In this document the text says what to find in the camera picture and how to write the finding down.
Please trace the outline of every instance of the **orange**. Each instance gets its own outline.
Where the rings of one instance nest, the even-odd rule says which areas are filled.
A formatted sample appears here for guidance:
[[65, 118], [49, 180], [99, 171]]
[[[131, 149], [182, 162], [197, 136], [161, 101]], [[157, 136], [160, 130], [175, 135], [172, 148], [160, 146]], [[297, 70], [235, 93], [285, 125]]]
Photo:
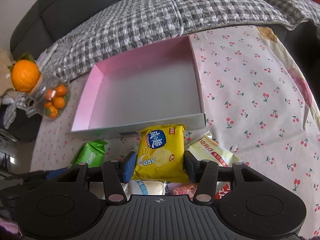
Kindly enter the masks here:
[[63, 97], [55, 97], [52, 99], [54, 107], [61, 109], [66, 106], [66, 102]]
[[11, 82], [19, 92], [30, 92], [40, 77], [37, 64], [29, 60], [17, 61], [11, 71]]
[[58, 114], [59, 114], [59, 111], [54, 106], [49, 106], [49, 107], [46, 108], [45, 114], [50, 118], [57, 118]]
[[62, 97], [67, 93], [67, 88], [65, 85], [60, 84], [56, 87], [56, 96], [57, 97]]
[[45, 94], [45, 99], [51, 100], [56, 95], [56, 92], [53, 89], [49, 89]]
[[51, 102], [51, 101], [44, 103], [44, 107], [47, 107], [47, 108], [48, 108], [49, 106], [52, 106], [52, 102]]

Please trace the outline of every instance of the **gray checkered blanket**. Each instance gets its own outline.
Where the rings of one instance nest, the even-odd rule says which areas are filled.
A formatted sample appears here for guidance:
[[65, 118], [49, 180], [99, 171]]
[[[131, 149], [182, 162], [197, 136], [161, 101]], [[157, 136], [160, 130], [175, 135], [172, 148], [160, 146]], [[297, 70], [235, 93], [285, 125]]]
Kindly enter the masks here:
[[[105, 58], [155, 41], [235, 24], [282, 24], [289, 30], [311, 20], [320, 25], [320, 5], [311, 0], [121, 0], [100, 11], [46, 49], [37, 60], [43, 74], [71, 81]], [[33, 112], [21, 93], [7, 108]]]

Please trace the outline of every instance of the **cherry print tablecloth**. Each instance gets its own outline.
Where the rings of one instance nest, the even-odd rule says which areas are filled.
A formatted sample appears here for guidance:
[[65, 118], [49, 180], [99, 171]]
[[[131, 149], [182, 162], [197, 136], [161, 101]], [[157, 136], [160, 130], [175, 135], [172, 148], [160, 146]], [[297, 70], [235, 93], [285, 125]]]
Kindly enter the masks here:
[[[212, 132], [222, 146], [303, 199], [305, 238], [320, 232], [319, 110], [305, 79], [267, 28], [236, 26], [190, 35], [196, 56], [207, 129], [187, 131], [185, 143]], [[31, 170], [69, 165], [83, 143], [70, 128], [88, 75], [71, 83], [63, 115], [43, 119]], [[125, 156], [140, 137], [108, 140], [105, 160]]]

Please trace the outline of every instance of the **dark gray sofa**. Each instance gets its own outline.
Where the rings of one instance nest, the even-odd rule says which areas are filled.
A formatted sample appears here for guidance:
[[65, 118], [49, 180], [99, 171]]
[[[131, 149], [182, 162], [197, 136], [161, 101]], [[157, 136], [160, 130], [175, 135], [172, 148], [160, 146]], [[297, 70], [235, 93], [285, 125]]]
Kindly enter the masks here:
[[120, 0], [37, 0], [15, 28], [10, 50], [14, 58], [28, 51], [37, 58], [75, 27]]

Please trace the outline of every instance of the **green snack bag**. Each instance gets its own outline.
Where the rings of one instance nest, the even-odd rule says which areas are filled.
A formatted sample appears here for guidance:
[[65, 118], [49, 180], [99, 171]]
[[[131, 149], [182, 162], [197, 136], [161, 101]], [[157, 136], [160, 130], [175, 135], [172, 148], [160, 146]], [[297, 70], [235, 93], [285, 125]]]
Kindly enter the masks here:
[[87, 163], [89, 168], [100, 166], [106, 151], [104, 148], [106, 144], [108, 143], [102, 140], [87, 142], [73, 158], [71, 166], [78, 163]]

